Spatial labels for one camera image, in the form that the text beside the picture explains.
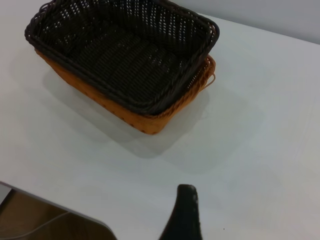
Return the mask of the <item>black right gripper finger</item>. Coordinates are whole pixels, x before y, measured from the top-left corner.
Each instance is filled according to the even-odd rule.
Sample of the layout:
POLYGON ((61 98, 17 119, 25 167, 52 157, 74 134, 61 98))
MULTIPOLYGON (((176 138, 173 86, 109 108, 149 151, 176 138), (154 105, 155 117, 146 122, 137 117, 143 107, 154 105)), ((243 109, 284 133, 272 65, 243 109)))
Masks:
POLYGON ((170 218, 160 236, 161 240, 201 240, 199 200, 197 189, 180 184, 170 218))

